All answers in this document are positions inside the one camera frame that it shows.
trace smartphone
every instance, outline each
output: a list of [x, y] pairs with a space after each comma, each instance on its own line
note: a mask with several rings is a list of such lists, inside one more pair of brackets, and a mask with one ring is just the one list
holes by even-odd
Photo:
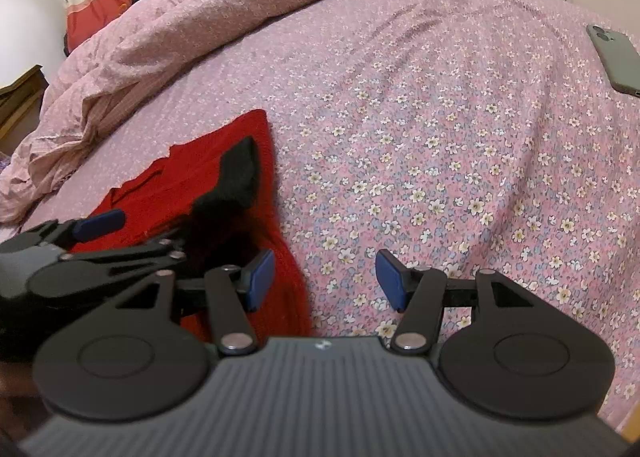
[[614, 90], [640, 98], [640, 55], [629, 38], [593, 24], [587, 33]]

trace red sweater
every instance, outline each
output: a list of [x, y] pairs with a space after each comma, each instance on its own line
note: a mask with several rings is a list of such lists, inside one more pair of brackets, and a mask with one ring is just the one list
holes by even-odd
[[[96, 241], [78, 244], [74, 251], [133, 246], [175, 226], [181, 217], [191, 214], [197, 197], [216, 186], [222, 154], [248, 136], [257, 145], [257, 196], [251, 208], [235, 217], [232, 225], [220, 224], [215, 231], [207, 230], [207, 234], [215, 237], [214, 244], [223, 244], [230, 235], [242, 230], [255, 246], [274, 251], [273, 284], [260, 310], [248, 315], [258, 337], [263, 340], [277, 335], [308, 336], [311, 318], [305, 281], [280, 233], [273, 202], [273, 145], [263, 110], [252, 110], [215, 132], [172, 146], [169, 157], [154, 161], [121, 188], [112, 188], [92, 215], [119, 208], [127, 215], [124, 228]], [[205, 315], [184, 318], [182, 326], [208, 340]]]

